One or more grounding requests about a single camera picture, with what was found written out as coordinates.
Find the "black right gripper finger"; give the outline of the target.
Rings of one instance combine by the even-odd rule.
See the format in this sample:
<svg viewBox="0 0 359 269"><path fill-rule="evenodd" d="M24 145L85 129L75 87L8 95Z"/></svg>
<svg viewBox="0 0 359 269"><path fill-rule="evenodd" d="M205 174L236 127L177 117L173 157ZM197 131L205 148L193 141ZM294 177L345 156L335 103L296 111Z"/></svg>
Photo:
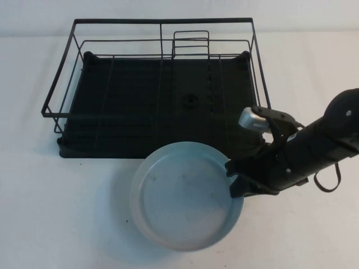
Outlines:
<svg viewBox="0 0 359 269"><path fill-rule="evenodd" d="M242 175L238 175L231 184L229 190L232 198L243 197L247 190L246 179Z"/></svg>
<svg viewBox="0 0 359 269"><path fill-rule="evenodd" d="M226 175L227 177L233 177L238 174L237 168L238 168L238 160L228 160L226 162Z"/></svg>

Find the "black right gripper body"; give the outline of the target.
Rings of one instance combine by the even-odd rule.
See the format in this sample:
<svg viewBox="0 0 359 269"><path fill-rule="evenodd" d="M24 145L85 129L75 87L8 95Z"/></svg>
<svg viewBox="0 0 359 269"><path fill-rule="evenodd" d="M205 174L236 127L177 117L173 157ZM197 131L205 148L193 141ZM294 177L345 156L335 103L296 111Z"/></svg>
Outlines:
<svg viewBox="0 0 359 269"><path fill-rule="evenodd" d="M238 155L238 175L242 175L247 181L244 197L279 194L276 188L270 186L268 180L270 166L276 163L276 155L280 147L281 140L277 140Z"/></svg>

